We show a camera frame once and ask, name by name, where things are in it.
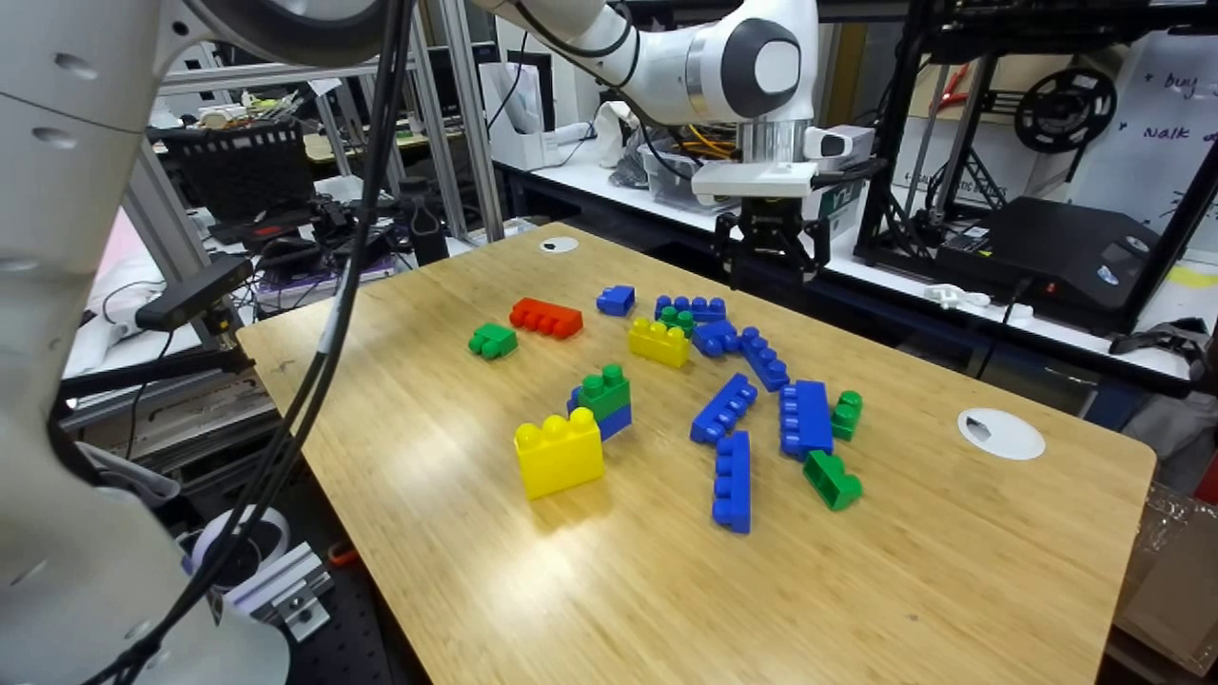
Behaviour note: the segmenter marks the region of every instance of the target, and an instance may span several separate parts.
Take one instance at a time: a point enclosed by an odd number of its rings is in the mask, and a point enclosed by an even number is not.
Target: blue lego brick
[[[807,455],[834,455],[826,386],[794,382],[779,391],[779,446],[792,461],[807,461]]]
[[[608,286],[598,296],[600,315],[628,315],[637,307],[637,286]]]
[[[620,413],[598,420],[600,443],[608,443],[614,436],[628,430],[633,422],[637,422],[633,403],[625,403]]]
[[[620,413],[614,413],[614,417],[605,417],[605,420],[600,420],[600,443],[608,443],[614,436],[628,430],[633,422],[637,422],[633,403],[620,406]]]
[[[661,307],[689,314],[695,324],[727,321],[723,296],[655,296],[655,321]]]
[[[738,349],[747,356],[747,362],[755,365],[756,382],[769,387],[769,391],[779,391],[788,387],[788,365],[771,356],[771,348],[760,338],[756,326],[747,326],[738,334]]]
[[[727,359],[738,349],[738,330],[727,321],[695,324],[694,326],[694,348],[703,359]]]
[[[717,527],[732,532],[755,528],[755,451],[749,436],[727,436],[717,451]]]
[[[721,446],[735,422],[756,403],[756,387],[749,386],[747,373],[735,373],[703,413],[695,413],[689,428],[689,443],[695,446]]]

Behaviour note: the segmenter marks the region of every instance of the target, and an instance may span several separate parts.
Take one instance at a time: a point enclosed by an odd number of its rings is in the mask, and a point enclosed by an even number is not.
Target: yellow lego brick
[[[571,413],[571,420],[551,417],[539,428],[520,422],[513,451],[528,500],[605,476],[600,428],[587,406]]]
[[[683,326],[666,326],[657,321],[633,321],[628,348],[637,359],[651,359],[657,365],[685,371],[689,338]]]

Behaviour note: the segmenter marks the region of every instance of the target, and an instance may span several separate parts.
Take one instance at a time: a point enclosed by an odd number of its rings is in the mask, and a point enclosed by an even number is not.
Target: red lego brick
[[[520,302],[510,307],[510,324],[513,324],[513,326],[524,326],[524,330],[551,334],[551,338],[571,338],[571,334],[579,334],[579,326],[582,326],[582,314],[579,314],[579,307],[551,304],[551,302],[520,296]]]

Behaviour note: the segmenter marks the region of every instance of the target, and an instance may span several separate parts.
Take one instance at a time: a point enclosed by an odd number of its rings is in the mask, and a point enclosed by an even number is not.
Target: green lego brick
[[[605,365],[579,386],[579,406],[589,406],[600,420],[633,403],[633,382],[620,365]]]
[[[657,321],[661,321],[666,326],[683,326],[685,338],[694,338],[694,314],[661,307]]]
[[[807,484],[826,500],[830,509],[848,509],[864,500],[864,484],[844,472],[844,461],[834,455],[811,455],[804,461]]]
[[[519,349],[519,330],[504,326],[504,324],[478,324],[471,334],[468,334],[468,349],[496,362],[496,359],[505,359],[510,349]]]
[[[834,403],[834,437],[851,443],[864,420],[864,395],[859,391],[840,391]]]

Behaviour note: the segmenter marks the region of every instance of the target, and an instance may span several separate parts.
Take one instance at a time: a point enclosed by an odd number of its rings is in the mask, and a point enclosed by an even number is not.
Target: wooden table
[[[710,455],[689,420],[735,373],[625,356],[600,286],[727,296],[794,377],[859,387],[840,451],[869,496],[830,515],[778,455],[766,395],[755,532],[710,527]],[[587,314],[571,342],[520,334],[478,362],[466,338],[519,296]],[[326,304],[245,330],[288,399]],[[625,362],[637,428],[600,484],[528,503],[510,437],[567,387]],[[1009,465],[955,436],[988,403],[1045,436]],[[1138,532],[1152,456],[1118,436],[732,295],[576,229],[539,229],[362,295],[310,465],[435,682],[1091,682]]]

